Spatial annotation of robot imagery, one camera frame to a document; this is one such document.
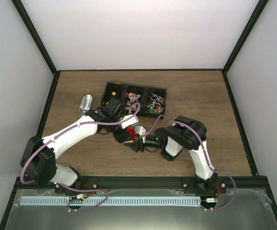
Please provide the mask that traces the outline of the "red jar lid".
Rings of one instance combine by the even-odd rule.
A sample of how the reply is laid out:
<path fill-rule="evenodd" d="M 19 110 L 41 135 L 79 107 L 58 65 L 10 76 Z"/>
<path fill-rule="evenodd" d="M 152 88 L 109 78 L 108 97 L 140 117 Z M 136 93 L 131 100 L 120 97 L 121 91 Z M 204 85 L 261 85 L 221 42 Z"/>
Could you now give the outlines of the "red jar lid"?
<path fill-rule="evenodd" d="M 126 130 L 131 135 L 132 138 L 135 138 L 135 131 L 132 127 L 128 127 Z"/>

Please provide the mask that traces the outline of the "silver metal scoop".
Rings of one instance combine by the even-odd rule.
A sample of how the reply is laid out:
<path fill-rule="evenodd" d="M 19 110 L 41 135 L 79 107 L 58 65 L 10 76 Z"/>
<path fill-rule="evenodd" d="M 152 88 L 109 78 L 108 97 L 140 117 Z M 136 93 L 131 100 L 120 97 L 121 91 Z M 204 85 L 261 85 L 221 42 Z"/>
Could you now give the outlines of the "silver metal scoop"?
<path fill-rule="evenodd" d="M 85 113 L 90 109 L 93 97 L 90 94 L 85 95 L 80 103 L 79 111 L 81 116 L 84 116 Z"/>

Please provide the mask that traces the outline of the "black candy tray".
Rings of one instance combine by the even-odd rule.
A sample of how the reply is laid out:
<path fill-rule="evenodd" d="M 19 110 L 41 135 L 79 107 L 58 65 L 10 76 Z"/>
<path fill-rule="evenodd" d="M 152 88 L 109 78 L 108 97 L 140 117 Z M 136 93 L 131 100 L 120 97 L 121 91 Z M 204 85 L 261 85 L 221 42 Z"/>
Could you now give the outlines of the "black candy tray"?
<path fill-rule="evenodd" d="M 123 103 L 125 109 L 122 114 L 129 115 L 137 110 L 134 103 L 140 104 L 138 116 L 157 118 L 165 114 L 167 89 L 151 86 L 139 86 L 107 82 L 101 105 L 106 105 L 110 99 L 115 98 Z"/>

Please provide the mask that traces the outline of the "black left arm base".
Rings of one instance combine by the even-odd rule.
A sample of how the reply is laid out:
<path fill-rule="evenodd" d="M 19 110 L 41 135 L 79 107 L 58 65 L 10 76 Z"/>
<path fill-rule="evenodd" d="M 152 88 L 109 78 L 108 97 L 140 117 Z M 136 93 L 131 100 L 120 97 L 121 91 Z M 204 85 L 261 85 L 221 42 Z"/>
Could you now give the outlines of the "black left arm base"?
<path fill-rule="evenodd" d="M 70 188 L 76 190 L 93 190 L 98 188 L 98 180 L 96 177 L 82 176 L 77 179 L 77 181 L 70 186 Z M 59 186 L 55 189 L 56 194 L 78 194 L 78 192 L 72 191 L 68 188 Z"/>

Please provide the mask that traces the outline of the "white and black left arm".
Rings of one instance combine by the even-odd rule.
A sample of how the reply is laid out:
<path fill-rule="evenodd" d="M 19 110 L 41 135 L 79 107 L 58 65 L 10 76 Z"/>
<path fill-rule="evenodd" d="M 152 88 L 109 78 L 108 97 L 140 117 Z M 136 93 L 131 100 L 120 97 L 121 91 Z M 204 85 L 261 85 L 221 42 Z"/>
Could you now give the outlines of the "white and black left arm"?
<path fill-rule="evenodd" d="M 21 183 L 46 185 L 52 182 L 66 186 L 71 193 L 79 193 L 83 188 L 79 173 L 70 166 L 57 164 L 57 159 L 75 144 L 103 130 L 112 133 L 118 143 L 133 140 L 128 127 L 137 124 L 139 119 L 137 113 L 120 118 L 124 109 L 120 101 L 111 99 L 104 106 L 87 110 L 79 120 L 61 131 L 43 138 L 31 137 L 20 162 Z"/>

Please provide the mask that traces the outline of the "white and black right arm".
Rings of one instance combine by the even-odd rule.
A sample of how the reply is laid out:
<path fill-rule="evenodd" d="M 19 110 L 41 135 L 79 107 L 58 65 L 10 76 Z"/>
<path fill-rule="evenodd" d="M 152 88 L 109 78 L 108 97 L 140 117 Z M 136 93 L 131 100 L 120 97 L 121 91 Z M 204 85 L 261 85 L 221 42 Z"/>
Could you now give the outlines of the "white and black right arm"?
<path fill-rule="evenodd" d="M 147 148 L 161 150 L 167 161 L 173 161 L 182 150 L 187 150 L 195 166 L 196 184 L 203 193 L 209 193 L 218 178 L 207 151 L 207 128 L 203 123 L 179 115 L 167 127 L 157 128 L 148 134 L 144 127 L 134 129 L 135 139 L 124 145 L 135 152 Z"/>

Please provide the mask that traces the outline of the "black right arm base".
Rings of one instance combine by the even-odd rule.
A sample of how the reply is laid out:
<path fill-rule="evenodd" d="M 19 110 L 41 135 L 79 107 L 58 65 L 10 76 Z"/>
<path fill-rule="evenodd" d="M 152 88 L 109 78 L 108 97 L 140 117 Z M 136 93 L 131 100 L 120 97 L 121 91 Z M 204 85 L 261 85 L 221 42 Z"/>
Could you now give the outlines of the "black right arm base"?
<path fill-rule="evenodd" d="M 225 194 L 226 189 L 222 187 L 223 180 L 213 175 L 208 180 L 203 180 L 198 176 L 187 177 L 182 180 L 182 188 L 185 193 L 195 194 L 197 196 L 214 195 L 217 192 Z"/>

